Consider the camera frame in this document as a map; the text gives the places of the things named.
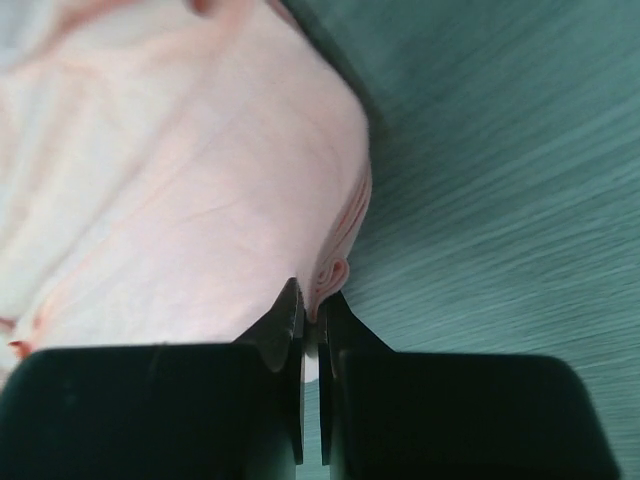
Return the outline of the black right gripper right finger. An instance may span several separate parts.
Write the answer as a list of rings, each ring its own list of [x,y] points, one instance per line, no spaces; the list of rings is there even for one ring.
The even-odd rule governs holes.
[[[557,358],[390,348],[335,294],[318,313],[334,479],[617,479],[588,390]]]

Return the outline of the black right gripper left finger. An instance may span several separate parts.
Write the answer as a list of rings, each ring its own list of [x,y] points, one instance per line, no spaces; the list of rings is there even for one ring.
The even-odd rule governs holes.
[[[1,394],[5,479],[292,479],[303,460],[295,279],[230,343],[56,348]]]

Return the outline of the pink t shirt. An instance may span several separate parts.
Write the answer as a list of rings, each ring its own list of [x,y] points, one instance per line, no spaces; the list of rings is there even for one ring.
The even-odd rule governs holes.
[[[363,108],[279,1],[1,5],[1,374],[314,317],[371,197]]]

